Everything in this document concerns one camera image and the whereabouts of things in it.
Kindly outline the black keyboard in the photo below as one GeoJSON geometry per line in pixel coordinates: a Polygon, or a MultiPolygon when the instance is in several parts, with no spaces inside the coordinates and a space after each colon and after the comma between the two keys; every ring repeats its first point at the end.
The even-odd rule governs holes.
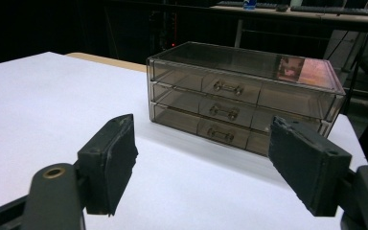
{"type": "Polygon", "coordinates": [[[341,7],[311,7],[311,6],[292,6],[292,12],[312,12],[312,13],[329,13],[329,14],[346,14],[368,16],[368,9],[348,9],[341,7]]]}
{"type": "MultiPolygon", "coordinates": [[[[240,1],[219,1],[216,3],[217,6],[222,7],[237,7],[242,8],[243,2],[240,1]]],[[[257,2],[255,8],[256,9],[275,9],[277,7],[277,4],[273,3],[260,3],[257,2]]]]}

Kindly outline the white-legged desk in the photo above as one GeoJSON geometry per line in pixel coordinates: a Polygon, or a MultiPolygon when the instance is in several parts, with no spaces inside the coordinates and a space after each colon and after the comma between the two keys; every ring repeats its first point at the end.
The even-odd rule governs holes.
{"type": "Polygon", "coordinates": [[[303,25],[328,27],[335,30],[346,30],[368,33],[368,15],[349,15],[325,12],[300,12],[287,10],[279,12],[271,9],[243,10],[237,7],[213,6],[209,10],[213,13],[222,13],[239,19],[259,19],[301,23],[303,25]]]}

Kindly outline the white table mat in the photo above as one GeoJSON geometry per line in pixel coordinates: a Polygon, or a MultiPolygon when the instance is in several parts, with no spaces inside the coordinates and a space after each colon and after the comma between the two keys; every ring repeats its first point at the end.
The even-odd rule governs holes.
{"type": "Polygon", "coordinates": [[[316,218],[271,162],[150,121],[147,76],[54,53],[0,63],[0,206],[33,175],[72,163],[110,119],[132,114],[139,151],[112,217],[88,230],[339,230],[316,218]]]}

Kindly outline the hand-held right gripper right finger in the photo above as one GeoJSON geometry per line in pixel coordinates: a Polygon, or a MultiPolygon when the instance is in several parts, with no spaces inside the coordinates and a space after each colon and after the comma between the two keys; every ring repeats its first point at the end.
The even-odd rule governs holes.
{"type": "Polygon", "coordinates": [[[315,217],[336,213],[336,187],[352,155],[297,121],[274,116],[268,158],[315,217]]]}

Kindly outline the smoky clear drawer organizer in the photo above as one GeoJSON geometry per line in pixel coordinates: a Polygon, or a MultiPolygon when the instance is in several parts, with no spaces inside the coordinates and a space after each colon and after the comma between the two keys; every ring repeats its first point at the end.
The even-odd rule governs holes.
{"type": "Polygon", "coordinates": [[[233,63],[237,62],[241,66],[251,62],[253,64],[262,63],[264,61],[273,61],[277,58],[309,58],[296,57],[282,54],[274,54],[261,51],[245,50],[234,47],[224,47],[212,44],[204,44],[197,42],[187,42],[160,54],[149,57],[147,60],[147,77],[149,91],[149,117],[152,119],[154,104],[150,97],[152,96],[152,86],[158,82],[151,82],[148,76],[150,62],[155,60],[166,60],[172,62],[184,62],[186,64],[202,65],[213,67],[218,63],[233,63]]]}

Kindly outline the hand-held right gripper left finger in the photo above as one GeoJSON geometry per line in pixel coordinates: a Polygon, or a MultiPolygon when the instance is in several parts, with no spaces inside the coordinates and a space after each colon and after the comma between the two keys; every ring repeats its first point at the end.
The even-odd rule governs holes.
{"type": "Polygon", "coordinates": [[[89,183],[88,214],[115,214],[137,156],[132,114],[109,120],[81,148],[78,162],[89,183]]]}

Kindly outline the light wooden table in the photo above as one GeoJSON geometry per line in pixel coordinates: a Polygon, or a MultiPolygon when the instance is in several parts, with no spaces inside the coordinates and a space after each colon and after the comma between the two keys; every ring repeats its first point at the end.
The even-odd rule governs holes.
{"type": "Polygon", "coordinates": [[[124,61],[124,60],[119,60],[119,59],[114,59],[110,57],[100,57],[100,56],[90,55],[86,53],[79,53],[79,52],[70,53],[70,54],[67,54],[66,56],[71,57],[71,58],[85,59],[85,60],[89,60],[93,62],[116,66],[116,67],[126,68],[129,70],[139,71],[143,73],[147,72],[146,65],[124,61]]]}

